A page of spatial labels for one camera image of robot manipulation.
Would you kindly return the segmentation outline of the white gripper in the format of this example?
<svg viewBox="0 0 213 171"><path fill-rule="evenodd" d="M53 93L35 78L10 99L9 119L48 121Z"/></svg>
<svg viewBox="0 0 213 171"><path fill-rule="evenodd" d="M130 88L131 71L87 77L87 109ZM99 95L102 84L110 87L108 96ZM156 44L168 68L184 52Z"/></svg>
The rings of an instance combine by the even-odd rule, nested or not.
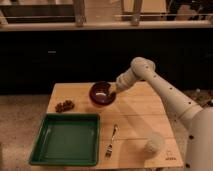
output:
<svg viewBox="0 0 213 171"><path fill-rule="evenodd" d="M115 86L116 92L121 93L129 88L131 88L136 83L136 76L131 69L122 73L116 78Z"/></svg>

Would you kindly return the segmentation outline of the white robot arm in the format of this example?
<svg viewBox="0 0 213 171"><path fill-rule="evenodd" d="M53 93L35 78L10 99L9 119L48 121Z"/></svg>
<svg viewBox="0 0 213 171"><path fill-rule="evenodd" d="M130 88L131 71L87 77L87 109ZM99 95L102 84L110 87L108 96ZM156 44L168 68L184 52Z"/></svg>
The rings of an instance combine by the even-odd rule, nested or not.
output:
<svg viewBox="0 0 213 171"><path fill-rule="evenodd" d="M130 67L116 78L116 92L145 80L177 114L188 130L184 171L213 171L213 107L202 107L155 71L155 63L135 57Z"/></svg>

